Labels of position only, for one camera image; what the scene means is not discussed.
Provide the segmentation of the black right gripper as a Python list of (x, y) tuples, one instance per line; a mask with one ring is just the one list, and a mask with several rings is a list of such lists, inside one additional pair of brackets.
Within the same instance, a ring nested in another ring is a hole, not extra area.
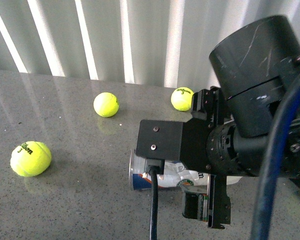
[(192, 97), (192, 118), (183, 124), (180, 160), (188, 170), (207, 174), (207, 186), (182, 189), (182, 215), (210, 229), (231, 223), (227, 178), (240, 172), (233, 149), (235, 126), (222, 90), (203, 89)]

